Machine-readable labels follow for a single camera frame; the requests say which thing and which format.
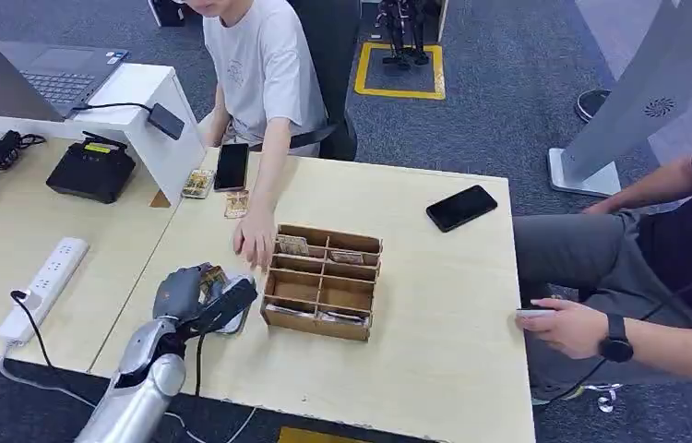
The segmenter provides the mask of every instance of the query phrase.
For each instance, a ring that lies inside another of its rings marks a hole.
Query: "black smartwatch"
[[[626,337],[623,316],[607,314],[607,338],[599,343],[599,354],[611,362],[624,363],[634,356],[634,348]]]

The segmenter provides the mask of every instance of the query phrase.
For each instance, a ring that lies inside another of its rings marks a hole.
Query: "man's hand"
[[[557,312],[542,317],[517,317],[519,327],[534,332],[551,347],[576,360],[599,353],[599,342],[607,336],[606,314],[569,300],[545,298],[531,303],[552,307]]]
[[[234,253],[245,255],[251,269],[259,266],[265,270],[272,259],[274,236],[275,221],[272,212],[259,208],[251,209],[234,230]]]
[[[583,214],[590,214],[590,215],[597,215],[597,214],[612,214],[613,212],[619,210],[619,208],[615,208],[614,205],[610,202],[609,198],[606,200],[602,200],[594,205],[588,206],[584,210],[582,210]]]

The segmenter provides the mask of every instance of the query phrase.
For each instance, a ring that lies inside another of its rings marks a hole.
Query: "yellow floor tape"
[[[435,85],[435,90],[433,92],[423,90],[380,90],[367,88],[365,82],[368,77],[370,52],[374,49],[387,50],[389,49],[389,45],[375,42],[363,43],[363,50],[360,53],[360,63],[357,65],[357,77],[354,80],[354,90],[358,94],[378,95],[396,99],[444,100],[447,97],[447,88],[444,84],[444,53],[440,45],[430,44],[424,47],[425,51],[432,55],[430,63],[433,65],[433,82]]]
[[[282,427],[278,443],[370,443],[345,437],[329,436],[318,432],[304,431],[293,427]]]

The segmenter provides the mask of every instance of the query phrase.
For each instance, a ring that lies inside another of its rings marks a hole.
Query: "cardboard organizer box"
[[[268,325],[368,340],[381,240],[288,224],[278,234],[303,237],[308,256],[284,254],[276,241],[261,307]],[[344,255],[363,264],[344,263]]]

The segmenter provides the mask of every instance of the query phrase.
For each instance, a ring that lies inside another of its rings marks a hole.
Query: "man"
[[[692,198],[655,215],[617,212],[690,196],[692,156],[662,166],[583,214],[514,220],[522,296],[556,310],[517,320],[528,331],[537,404],[567,394],[600,355],[607,363],[584,381],[692,378]],[[546,283],[590,297],[581,304],[549,298]]]
[[[319,129],[326,111],[300,19],[286,0],[186,0],[203,18],[218,76],[208,146],[262,143],[248,213],[234,232],[236,254],[269,264],[274,210],[292,135]],[[318,145],[291,150],[318,155]]]

